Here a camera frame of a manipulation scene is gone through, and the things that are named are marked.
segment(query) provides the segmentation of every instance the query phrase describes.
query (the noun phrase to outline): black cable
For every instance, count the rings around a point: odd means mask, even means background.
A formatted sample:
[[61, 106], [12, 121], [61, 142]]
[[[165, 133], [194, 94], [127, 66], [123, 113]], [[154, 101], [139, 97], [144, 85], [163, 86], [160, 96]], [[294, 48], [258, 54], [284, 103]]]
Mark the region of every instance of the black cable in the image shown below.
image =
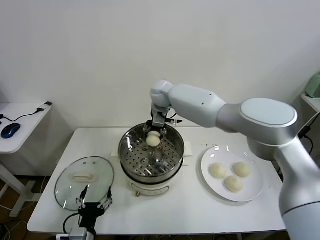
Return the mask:
[[10, 118], [8, 118], [8, 117], [6, 117], [6, 116], [3, 116], [3, 118], [9, 120], [10, 122], [15, 122], [15, 121], [18, 121], [18, 120], [21, 119], [21, 118], [24, 118], [24, 117], [27, 117], [27, 116], [32, 116], [32, 115], [35, 115], [35, 114], [37, 114], [37, 113], [39, 113], [39, 112], [40, 112], [39, 110], [36, 110], [34, 113], [22, 115], [22, 116], [16, 118], [15, 120], [11, 120]]
[[319, 115], [320, 115], [320, 114], [318, 114], [318, 115], [313, 119], [313, 121], [310, 123], [309, 127], [311, 127], [311, 125], [315, 123], [315, 121], [317, 120], [317, 118], [319, 117]]
[[173, 114], [172, 117], [169, 117], [170, 119], [173, 119], [175, 116], [177, 115], [177, 113]]
[[78, 212], [77, 212], [77, 213], [73, 213], [73, 214], [71, 214], [70, 216], [68, 216], [68, 217], [64, 220], [63, 225], [62, 225], [62, 228], [63, 228], [63, 232], [64, 232], [65, 234], [67, 234], [67, 231], [66, 231], [66, 223], [67, 223], [67, 221], [68, 221], [70, 218], [72, 218], [72, 217], [74, 217], [74, 216], [77, 216], [77, 215], [79, 215]]
[[308, 137], [307, 135], [304, 136], [305, 139], [308, 139], [311, 143], [311, 149], [309, 151], [309, 154], [311, 154], [312, 150], [314, 149], [314, 142], [311, 140], [310, 137]]

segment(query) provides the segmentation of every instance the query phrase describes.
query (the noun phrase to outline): white wall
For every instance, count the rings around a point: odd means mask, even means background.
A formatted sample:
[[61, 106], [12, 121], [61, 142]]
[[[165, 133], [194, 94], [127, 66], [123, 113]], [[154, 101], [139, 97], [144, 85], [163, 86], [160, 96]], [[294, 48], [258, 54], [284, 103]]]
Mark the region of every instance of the white wall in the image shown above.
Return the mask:
[[[227, 102], [291, 103], [320, 69], [319, 8], [318, 0], [1, 1], [0, 98], [52, 101], [54, 135], [45, 137], [57, 146], [79, 127], [145, 121], [160, 78]], [[56, 152], [39, 152], [38, 172]]]

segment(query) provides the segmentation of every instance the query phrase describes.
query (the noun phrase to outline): robotic arm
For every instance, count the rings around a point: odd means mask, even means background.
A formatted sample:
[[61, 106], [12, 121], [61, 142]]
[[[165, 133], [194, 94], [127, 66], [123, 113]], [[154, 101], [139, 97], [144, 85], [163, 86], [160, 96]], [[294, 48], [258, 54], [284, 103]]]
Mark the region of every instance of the robotic arm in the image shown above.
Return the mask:
[[229, 104], [211, 91], [166, 80], [157, 82], [150, 96], [152, 126], [161, 134], [173, 108], [204, 128], [245, 135], [257, 157], [277, 161], [284, 176], [279, 207], [291, 240], [320, 239], [320, 171], [297, 137], [293, 107], [266, 98]]

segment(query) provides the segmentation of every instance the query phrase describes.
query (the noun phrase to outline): computer mouse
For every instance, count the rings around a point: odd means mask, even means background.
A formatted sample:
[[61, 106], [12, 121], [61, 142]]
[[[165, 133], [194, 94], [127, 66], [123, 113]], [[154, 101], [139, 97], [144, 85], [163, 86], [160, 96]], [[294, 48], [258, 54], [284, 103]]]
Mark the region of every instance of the computer mouse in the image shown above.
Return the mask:
[[21, 125], [19, 123], [12, 123], [5, 126], [1, 132], [1, 137], [4, 139], [9, 139], [20, 129]]

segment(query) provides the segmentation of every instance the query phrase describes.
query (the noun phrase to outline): cable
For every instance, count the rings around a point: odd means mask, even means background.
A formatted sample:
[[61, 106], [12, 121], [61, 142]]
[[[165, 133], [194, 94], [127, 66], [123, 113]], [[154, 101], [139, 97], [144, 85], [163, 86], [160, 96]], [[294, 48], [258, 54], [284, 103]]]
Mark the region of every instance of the cable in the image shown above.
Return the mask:
[[310, 123], [309, 127], [311, 127], [311, 125], [315, 123], [315, 121], [317, 120], [318, 117], [319, 117], [319, 113], [316, 114], [315, 118], [314, 118], [313, 121]]
[[35, 115], [39, 112], [43, 112], [44, 110], [46, 110], [48, 107], [50, 107], [52, 105], [52, 102], [49, 102], [47, 101], [45, 104], [41, 105], [40, 107], [38, 107], [36, 109], [36, 111], [34, 113], [31, 113], [31, 114], [25, 114], [25, 115], [22, 115], [22, 116], [19, 116], [18, 118], [16, 118], [15, 120], [11, 120], [10, 118], [4, 116], [3, 114], [0, 114], [0, 119], [7, 119], [8, 121], [10, 122], [15, 122], [21, 118], [24, 118], [24, 117], [27, 117], [27, 116], [32, 116], [32, 115]]
[[10, 240], [10, 239], [11, 239], [11, 232], [10, 232], [9, 228], [8, 228], [5, 224], [3, 224], [3, 226], [5, 227], [5, 229], [7, 230], [7, 232], [9, 233], [9, 239], [8, 239], [8, 240]]
[[305, 139], [308, 139], [311, 143], [311, 149], [309, 151], [309, 155], [311, 154], [312, 150], [314, 149], [314, 142], [311, 140], [310, 137], [308, 137], [307, 135], [304, 136]]
[[15, 122], [15, 121], [18, 121], [18, 120], [21, 119], [21, 118], [24, 118], [24, 117], [27, 117], [27, 116], [32, 116], [32, 115], [35, 115], [35, 114], [37, 114], [37, 113], [39, 113], [39, 112], [40, 112], [39, 110], [36, 110], [34, 113], [22, 115], [22, 116], [16, 118], [15, 120], [11, 120], [10, 118], [8, 118], [8, 117], [6, 117], [6, 116], [3, 116], [3, 118], [9, 120], [10, 122]]
[[7, 235], [9, 235], [9, 239], [11, 238], [11, 232], [20, 224], [20, 223], [24, 223], [25, 225], [27, 225], [28, 223], [24, 220], [20, 220], [13, 228], [11, 228], [8, 233], [4, 236], [4, 240], [7, 238]]
[[302, 128], [298, 131], [297, 135], [300, 140], [311, 130], [312, 124], [315, 123], [319, 115], [320, 112], [317, 112], [315, 115], [313, 115], [313, 117], [309, 121], [307, 121], [306, 124], [303, 125]]
[[68, 216], [68, 217], [64, 220], [63, 225], [62, 225], [62, 228], [63, 228], [63, 232], [64, 232], [65, 234], [67, 234], [67, 231], [66, 231], [66, 223], [67, 223], [67, 221], [68, 221], [70, 218], [72, 218], [72, 217], [74, 217], [74, 216], [77, 216], [77, 215], [79, 215], [78, 212], [77, 212], [77, 213], [73, 213], [73, 214], [71, 214], [70, 216]]
[[177, 113], [173, 114], [172, 117], [169, 117], [170, 119], [173, 119], [175, 116], [177, 115]]
[[[41, 193], [41, 194], [42, 194], [42, 188], [44, 187], [44, 183], [45, 183], [46, 177], [47, 177], [47, 176], [44, 176], [44, 179], [43, 179], [42, 184], [41, 184], [41, 188], [40, 188], [40, 193]], [[25, 210], [25, 209], [27, 209], [27, 208], [30, 208], [33, 204], [35, 204], [35, 202], [31, 202], [28, 206], [22, 208], [20, 211]], [[1, 204], [0, 204], [0, 207], [1, 207], [1, 208], [4, 208], [4, 209], [7, 209], [7, 210], [9, 210], [9, 211], [12, 211], [11, 208], [8, 208], [8, 207], [3, 206], [3, 205], [1, 205]]]

